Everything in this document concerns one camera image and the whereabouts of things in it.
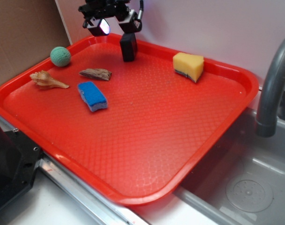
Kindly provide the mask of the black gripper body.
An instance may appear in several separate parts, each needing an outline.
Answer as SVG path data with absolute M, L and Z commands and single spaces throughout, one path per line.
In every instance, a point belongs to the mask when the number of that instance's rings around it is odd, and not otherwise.
M 129 0 L 86 0 L 85 3 L 78 8 L 85 19 L 116 17 L 118 21 L 123 21 L 130 13 L 127 6 Z

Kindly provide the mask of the gripper finger with pad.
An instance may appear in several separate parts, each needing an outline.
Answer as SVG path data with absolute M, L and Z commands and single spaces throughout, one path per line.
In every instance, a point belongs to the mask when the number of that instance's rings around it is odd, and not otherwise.
M 138 19 L 138 14 L 134 9 L 131 9 L 127 17 L 118 22 L 120 28 L 125 34 L 136 33 L 142 30 L 142 21 Z
M 95 19 L 94 17 L 85 19 L 83 28 L 87 29 L 94 37 L 110 34 L 110 26 L 105 19 Z

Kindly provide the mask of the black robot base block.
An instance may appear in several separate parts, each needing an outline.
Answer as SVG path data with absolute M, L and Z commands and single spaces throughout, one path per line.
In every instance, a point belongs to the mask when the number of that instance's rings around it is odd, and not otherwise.
M 34 184 L 42 149 L 22 131 L 0 127 L 0 211 Z

